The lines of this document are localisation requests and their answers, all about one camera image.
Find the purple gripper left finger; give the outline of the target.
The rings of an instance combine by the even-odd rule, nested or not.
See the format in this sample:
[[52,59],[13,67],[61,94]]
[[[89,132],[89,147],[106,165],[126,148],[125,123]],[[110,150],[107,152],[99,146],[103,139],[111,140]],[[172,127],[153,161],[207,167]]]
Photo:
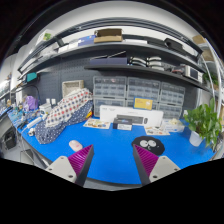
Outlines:
[[79,186],[83,186],[87,178],[93,155],[94,147],[89,145],[69,157],[58,157],[46,168],[46,171]]

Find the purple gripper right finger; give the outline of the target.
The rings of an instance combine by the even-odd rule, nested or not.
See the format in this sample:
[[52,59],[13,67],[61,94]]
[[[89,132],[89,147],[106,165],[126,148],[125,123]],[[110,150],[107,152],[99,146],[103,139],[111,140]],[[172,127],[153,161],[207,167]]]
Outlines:
[[146,149],[134,145],[133,156],[143,186],[180,170],[167,156],[156,156]]

